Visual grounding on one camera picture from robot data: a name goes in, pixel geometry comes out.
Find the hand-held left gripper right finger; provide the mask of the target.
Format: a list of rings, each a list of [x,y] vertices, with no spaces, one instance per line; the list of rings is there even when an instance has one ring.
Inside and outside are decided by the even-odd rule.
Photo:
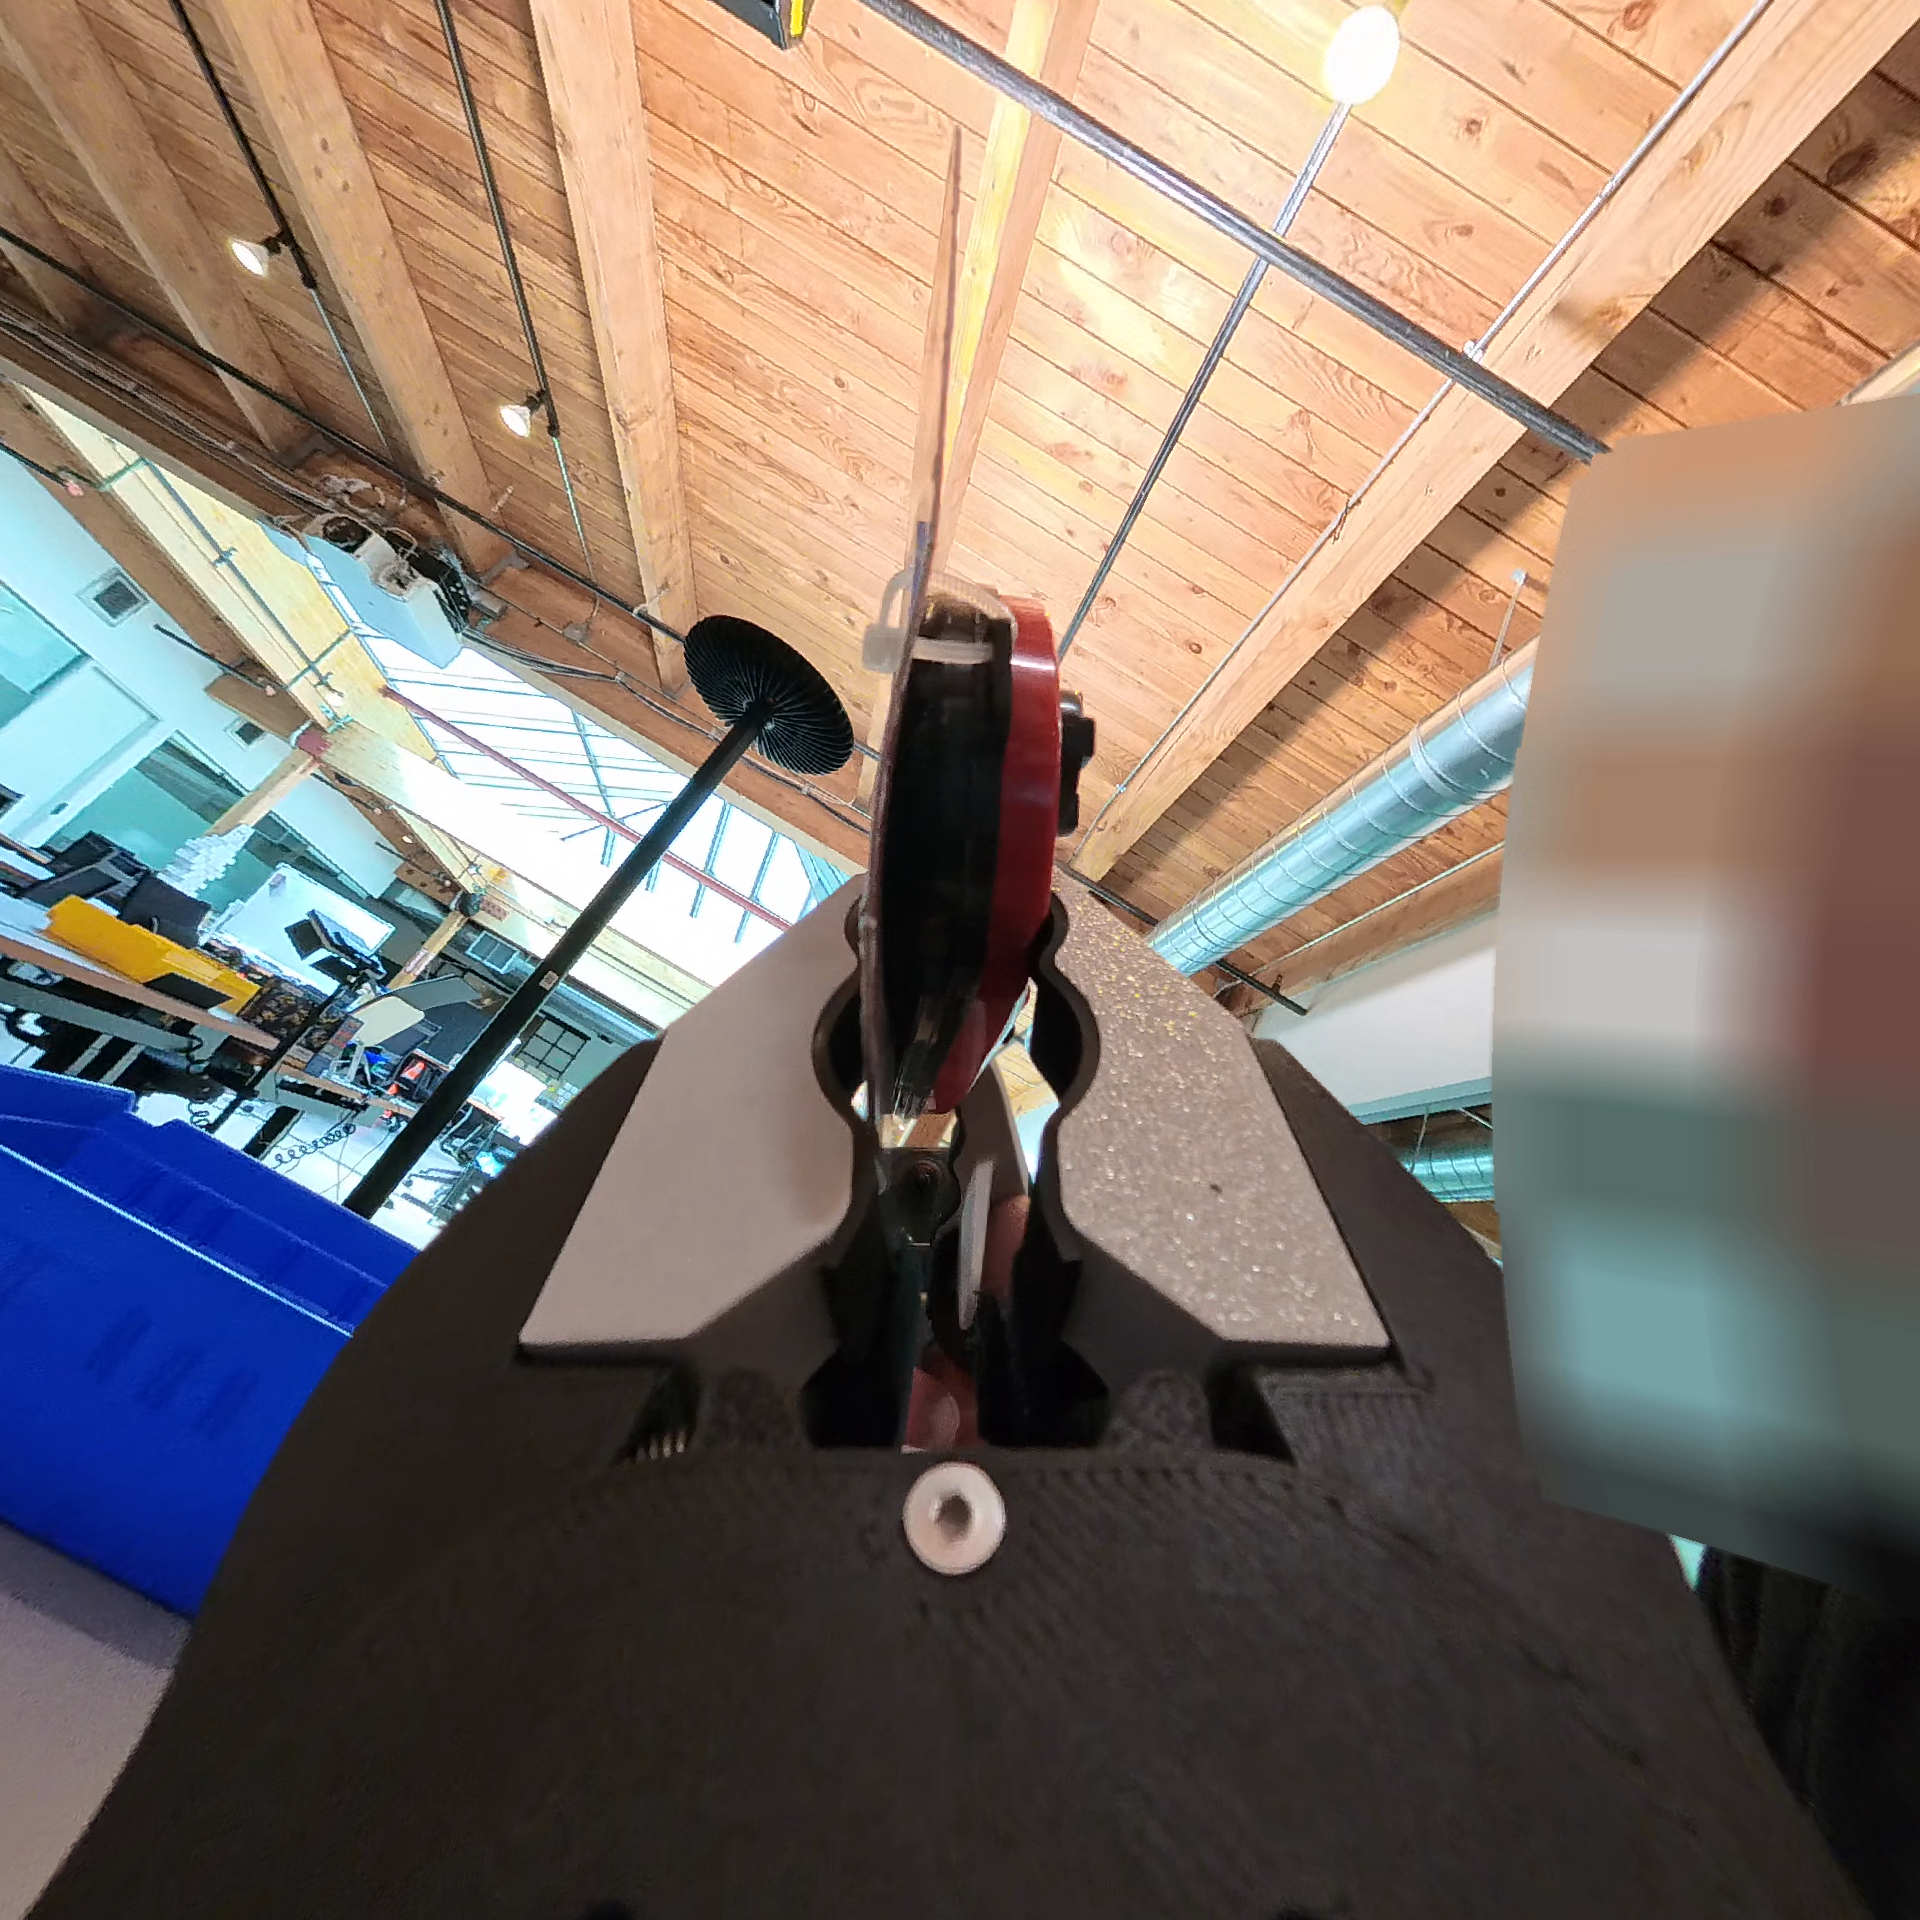
[[[1065,1346],[1106,1387],[1382,1359],[1388,1330],[1246,1030],[1075,883],[1036,980]]]

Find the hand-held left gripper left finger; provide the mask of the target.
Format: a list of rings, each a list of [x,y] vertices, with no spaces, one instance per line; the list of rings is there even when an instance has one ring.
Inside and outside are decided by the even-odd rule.
[[[675,1021],[529,1311],[536,1359],[804,1387],[894,1296],[849,880]]]

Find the red black packaged tool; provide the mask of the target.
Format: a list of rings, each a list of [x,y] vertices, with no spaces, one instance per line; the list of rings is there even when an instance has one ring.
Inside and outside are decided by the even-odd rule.
[[[964,143],[948,142],[928,278],[898,573],[864,663],[888,676],[858,919],[859,1030],[878,1143],[959,1112],[1009,1030],[1078,826],[1095,728],[1060,685],[1043,604],[943,568]]]

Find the person's right hand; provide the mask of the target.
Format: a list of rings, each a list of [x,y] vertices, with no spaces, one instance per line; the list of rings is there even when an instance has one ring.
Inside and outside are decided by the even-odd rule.
[[[1028,1195],[1011,1195],[991,1211],[979,1276],[976,1330],[984,1330],[993,1318],[988,1302],[1003,1311],[1012,1300],[1028,1210]],[[976,1380],[964,1365],[948,1358],[935,1339],[928,1339],[910,1384],[904,1444],[916,1452],[951,1452],[971,1450],[976,1443]]]

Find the black pole with finned disc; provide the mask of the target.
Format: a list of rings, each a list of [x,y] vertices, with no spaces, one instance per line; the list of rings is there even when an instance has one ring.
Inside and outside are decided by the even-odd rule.
[[[374,1219],[386,1204],[747,751],[761,750],[772,765],[803,776],[833,775],[852,756],[852,727],[840,695],[770,631],[737,615],[706,615],[684,640],[684,658],[691,684],[728,724],[726,734],[347,1192],[353,1213]]]

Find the blue plastic bin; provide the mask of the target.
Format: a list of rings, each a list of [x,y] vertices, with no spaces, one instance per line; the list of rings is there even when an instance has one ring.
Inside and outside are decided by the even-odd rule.
[[[121,1088],[2,1070],[6,1522],[193,1616],[414,1246]]]

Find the yellow plastic bin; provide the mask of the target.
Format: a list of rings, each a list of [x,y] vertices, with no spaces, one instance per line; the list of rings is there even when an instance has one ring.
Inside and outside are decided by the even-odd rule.
[[[47,936],[155,991],[194,1002],[230,1018],[243,1014],[258,983],[200,946],[118,919],[102,904],[70,896],[47,917]]]

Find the white ceiling unit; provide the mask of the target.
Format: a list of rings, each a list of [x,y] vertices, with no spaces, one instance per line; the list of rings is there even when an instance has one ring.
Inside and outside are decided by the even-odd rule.
[[[442,586],[392,536],[347,514],[321,514],[298,527],[303,560],[356,631],[435,664],[452,664],[465,623]]]

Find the person's black jacket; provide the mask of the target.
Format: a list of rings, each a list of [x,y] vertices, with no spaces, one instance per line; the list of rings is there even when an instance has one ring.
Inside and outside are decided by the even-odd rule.
[[[1915,1917],[1915,1613],[1716,1547],[1697,1596],[1770,1755],[1865,1907]]]

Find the black ceiling pipe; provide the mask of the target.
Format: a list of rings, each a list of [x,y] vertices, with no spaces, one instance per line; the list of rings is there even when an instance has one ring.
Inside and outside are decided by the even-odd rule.
[[[1556,414],[1548,402],[1526,396],[1526,390],[1483,366],[1482,359],[1467,354],[1464,347],[1454,347],[1417,319],[1401,316],[1393,304],[1344,278],[1324,261],[1297,248],[1272,228],[1259,227],[1251,215],[1209,191],[1198,181],[1192,181],[1168,159],[1140,148],[1134,140],[1084,112],[1054,86],[1026,76],[1009,58],[998,55],[919,4],[867,2],[864,10],[891,20],[934,55],[980,80],[1006,102],[1032,112],[1050,127],[1105,157],[1140,186],[1147,186],[1174,205],[1185,208],[1207,228],[1227,236],[1266,267],[1298,282],[1359,325],[1420,359],[1443,380],[1488,402],[1531,437],[1552,443],[1582,463],[1591,463],[1607,452],[1607,445],[1595,435]]]

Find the round glowing ceiling lamp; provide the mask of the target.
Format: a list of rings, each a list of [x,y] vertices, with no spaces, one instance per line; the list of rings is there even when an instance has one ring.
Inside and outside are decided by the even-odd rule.
[[[1326,96],[1339,107],[1372,102],[1393,80],[1401,60],[1401,6],[1367,2],[1346,14],[1322,62]]]

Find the silver ventilation duct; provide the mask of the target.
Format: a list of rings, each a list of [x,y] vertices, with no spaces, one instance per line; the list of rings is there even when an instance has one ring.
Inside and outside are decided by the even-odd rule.
[[[1409,1120],[1396,1154],[1430,1192],[1450,1204],[1491,1204],[1497,1197],[1488,1110],[1439,1110]]]
[[[1508,788],[1539,658],[1531,640],[1147,934],[1193,974]]]

